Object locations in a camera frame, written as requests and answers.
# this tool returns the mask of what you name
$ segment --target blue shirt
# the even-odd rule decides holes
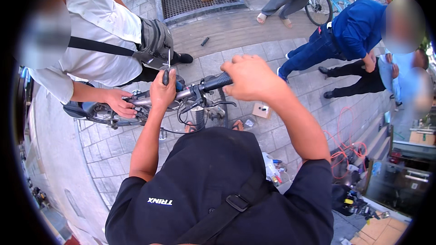
[[[386,7],[373,0],[357,0],[333,19],[333,34],[347,60],[362,59],[379,43]]]
[[[386,54],[380,55],[379,57],[379,73],[383,85],[389,92],[394,94],[395,101],[398,103],[402,101],[402,96],[409,99],[412,98],[415,93],[417,80],[415,76],[407,76],[409,71],[413,68],[415,53],[416,52],[412,52],[405,55],[392,54],[392,63],[398,65],[399,69],[398,77],[395,79],[392,79],[392,63],[388,63]]]

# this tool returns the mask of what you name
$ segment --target black handlebar grip piece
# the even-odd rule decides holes
[[[232,83],[233,81],[230,76],[226,72],[223,72],[218,77],[204,82],[204,91],[215,90]]]
[[[169,72],[168,72],[168,69],[166,69],[164,72],[164,76],[162,78],[162,83],[164,85],[168,85],[169,82],[170,82]]]

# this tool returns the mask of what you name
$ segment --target shoulder strap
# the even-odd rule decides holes
[[[71,36],[68,47],[93,50],[93,51],[99,51],[103,53],[122,55],[122,56],[132,56],[133,53],[135,53],[133,50],[129,50],[121,46],[114,46],[103,42],[93,41],[93,40],[74,37],[74,36]]]
[[[199,221],[176,241],[176,244],[204,244],[224,229],[236,216],[260,202],[269,193],[266,180],[253,173],[238,194],[228,196],[220,206]]]

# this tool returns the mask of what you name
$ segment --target blue jacket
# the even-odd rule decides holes
[[[386,7],[373,0],[357,0],[333,19],[333,34],[348,60],[365,57],[381,41]]]

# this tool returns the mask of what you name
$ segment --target sandal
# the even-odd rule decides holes
[[[259,23],[259,24],[264,24],[265,23],[265,20],[266,20],[266,15],[265,14],[263,14],[263,13],[259,13],[259,15],[257,16],[257,22]]]
[[[244,123],[243,123],[240,119],[238,119],[238,120],[233,124],[232,130],[243,131],[243,130],[244,130]]]
[[[291,22],[291,20],[289,20],[289,18],[287,18],[287,19],[282,19],[282,21],[283,21],[283,24],[285,24],[285,26],[286,26],[288,29],[291,29],[291,28],[292,28],[292,22]]]
[[[193,132],[197,131],[195,126],[191,126],[191,125],[193,125],[193,123],[191,121],[188,121],[187,123],[190,125],[185,125],[185,133],[193,133]]]

